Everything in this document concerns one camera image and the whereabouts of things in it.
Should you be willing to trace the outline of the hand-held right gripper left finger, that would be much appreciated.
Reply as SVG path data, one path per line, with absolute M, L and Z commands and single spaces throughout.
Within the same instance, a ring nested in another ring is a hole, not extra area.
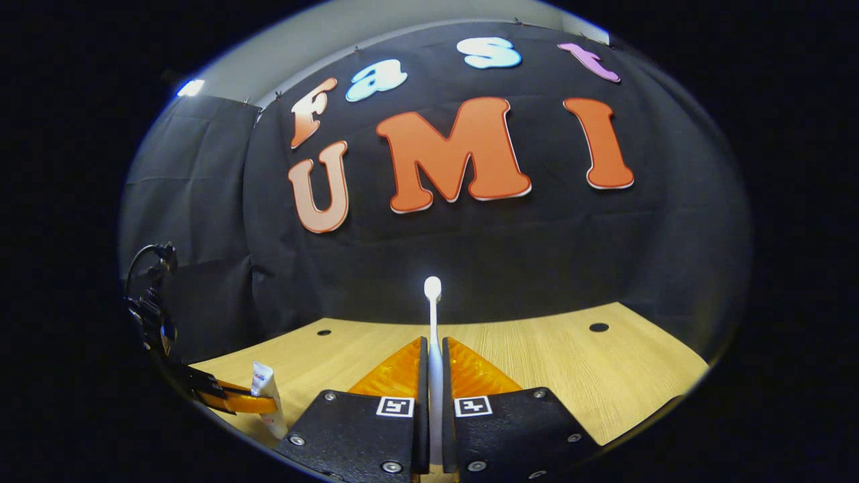
M 430 466 L 427 339 L 347 391 L 319 392 L 275 452 L 338 482 L 417 482 Z

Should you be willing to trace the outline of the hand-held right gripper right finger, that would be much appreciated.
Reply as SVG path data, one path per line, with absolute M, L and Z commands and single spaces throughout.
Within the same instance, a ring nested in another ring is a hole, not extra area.
M 454 337 L 442 357 L 442 461 L 454 481 L 567 482 L 601 453 L 552 389 L 522 388 Z

